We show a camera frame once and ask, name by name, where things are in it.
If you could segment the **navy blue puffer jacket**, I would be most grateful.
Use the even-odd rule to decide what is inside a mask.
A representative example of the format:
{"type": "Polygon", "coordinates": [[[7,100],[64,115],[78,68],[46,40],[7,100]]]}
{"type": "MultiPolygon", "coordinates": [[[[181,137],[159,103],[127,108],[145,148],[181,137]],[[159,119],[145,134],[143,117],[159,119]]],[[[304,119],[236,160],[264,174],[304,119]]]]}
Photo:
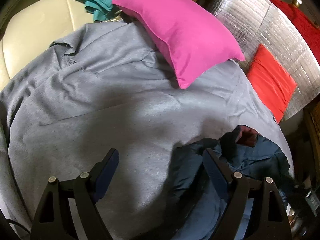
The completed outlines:
{"type": "Polygon", "coordinates": [[[291,239],[289,163],[256,130],[176,148],[170,176],[165,239],[291,239]]]}

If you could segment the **red pillow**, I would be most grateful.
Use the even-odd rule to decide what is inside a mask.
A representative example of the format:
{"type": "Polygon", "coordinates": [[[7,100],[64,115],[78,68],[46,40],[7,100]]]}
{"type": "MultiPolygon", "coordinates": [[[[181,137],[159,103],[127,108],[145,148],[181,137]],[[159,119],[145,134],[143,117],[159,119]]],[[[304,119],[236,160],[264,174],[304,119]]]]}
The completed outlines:
{"type": "Polygon", "coordinates": [[[258,46],[247,78],[260,100],[272,112],[276,122],[280,122],[297,84],[263,44],[258,46]]]}

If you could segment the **grey bed sheet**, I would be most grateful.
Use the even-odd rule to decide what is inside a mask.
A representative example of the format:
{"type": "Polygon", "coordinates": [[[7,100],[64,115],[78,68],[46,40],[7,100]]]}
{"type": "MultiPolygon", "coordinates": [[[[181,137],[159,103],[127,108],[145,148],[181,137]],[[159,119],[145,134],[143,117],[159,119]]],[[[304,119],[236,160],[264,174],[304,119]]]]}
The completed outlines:
{"type": "Polygon", "coordinates": [[[246,125],[292,155],[272,113],[232,61],[179,89],[138,22],[86,24],[53,42],[1,91],[1,194],[30,228],[50,176],[73,179],[111,148],[120,163],[99,212],[129,239],[161,222],[172,150],[246,125]]]}

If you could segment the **red blanket on railing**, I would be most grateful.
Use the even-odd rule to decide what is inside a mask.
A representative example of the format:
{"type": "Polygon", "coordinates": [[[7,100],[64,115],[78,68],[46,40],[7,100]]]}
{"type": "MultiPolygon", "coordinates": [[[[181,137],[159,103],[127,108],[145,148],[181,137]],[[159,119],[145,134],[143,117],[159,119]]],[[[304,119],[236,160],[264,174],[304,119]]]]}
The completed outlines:
{"type": "Polygon", "coordinates": [[[320,33],[319,28],[317,28],[309,18],[297,7],[292,4],[283,2],[281,0],[269,0],[278,9],[280,9],[287,18],[292,22],[292,24],[299,31],[300,35],[304,38],[313,55],[315,56],[317,62],[320,59],[320,33]]]}

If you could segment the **pink pillow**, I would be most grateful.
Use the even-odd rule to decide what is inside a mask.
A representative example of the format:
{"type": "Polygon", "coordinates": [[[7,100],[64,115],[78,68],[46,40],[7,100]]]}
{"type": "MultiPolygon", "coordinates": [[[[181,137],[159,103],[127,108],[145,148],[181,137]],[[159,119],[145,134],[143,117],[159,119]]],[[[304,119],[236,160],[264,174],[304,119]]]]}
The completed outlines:
{"type": "Polygon", "coordinates": [[[113,0],[136,18],[173,68],[181,89],[229,59],[245,59],[232,33],[192,0],[113,0]]]}

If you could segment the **cream leather sofa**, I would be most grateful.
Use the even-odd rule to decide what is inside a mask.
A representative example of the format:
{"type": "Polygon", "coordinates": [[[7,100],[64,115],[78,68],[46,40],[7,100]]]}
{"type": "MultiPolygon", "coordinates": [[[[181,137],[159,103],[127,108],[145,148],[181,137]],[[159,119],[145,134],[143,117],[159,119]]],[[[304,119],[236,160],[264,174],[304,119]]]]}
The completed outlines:
{"type": "Polygon", "coordinates": [[[15,14],[1,37],[1,89],[53,41],[87,23],[93,15],[75,0],[40,0],[15,14]]]}

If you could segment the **silver foil insulation mat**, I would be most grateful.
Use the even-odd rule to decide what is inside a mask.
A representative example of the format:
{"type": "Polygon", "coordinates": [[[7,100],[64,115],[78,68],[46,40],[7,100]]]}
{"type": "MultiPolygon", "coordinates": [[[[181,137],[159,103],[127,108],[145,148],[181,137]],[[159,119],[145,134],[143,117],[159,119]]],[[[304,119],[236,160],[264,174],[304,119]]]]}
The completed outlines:
{"type": "Polygon", "coordinates": [[[210,0],[205,7],[237,40],[248,72],[253,56],[263,44],[289,72],[297,88],[284,113],[287,120],[319,94],[319,64],[290,20],[269,0],[210,0]]]}

